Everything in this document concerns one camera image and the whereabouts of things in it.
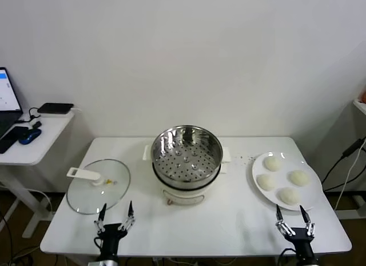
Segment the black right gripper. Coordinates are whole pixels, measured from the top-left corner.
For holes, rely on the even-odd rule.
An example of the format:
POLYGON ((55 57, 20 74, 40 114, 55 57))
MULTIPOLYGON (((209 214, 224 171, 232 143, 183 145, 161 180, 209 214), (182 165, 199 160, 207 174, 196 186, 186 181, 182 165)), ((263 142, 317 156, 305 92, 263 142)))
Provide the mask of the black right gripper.
POLYGON ((293 244, 297 257, 314 257, 311 242, 315 235, 315 223, 309 217, 309 214, 300 205, 300 212, 305 222, 305 228, 291 228, 283 219, 281 209, 276 205, 276 227, 285 239, 293 244))

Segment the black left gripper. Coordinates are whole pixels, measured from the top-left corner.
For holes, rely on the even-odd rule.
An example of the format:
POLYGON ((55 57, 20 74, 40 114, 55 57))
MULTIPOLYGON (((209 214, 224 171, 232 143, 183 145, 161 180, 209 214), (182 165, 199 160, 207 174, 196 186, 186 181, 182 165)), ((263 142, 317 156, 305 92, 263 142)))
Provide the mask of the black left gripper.
POLYGON ((98 219, 94 221, 98 235, 96 237, 96 240, 101 240, 101 245, 98 245, 96 243, 96 246, 100 250, 98 261, 104 261, 104 260, 117 261, 119 242, 128 234, 128 230, 133 226, 135 222, 133 203, 132 201, 130 201, 128 216, 121 225, 107 224, 104 226, 105 212, 106 212, 106 203, 104 203, 101 211, 99 212, 98 219))

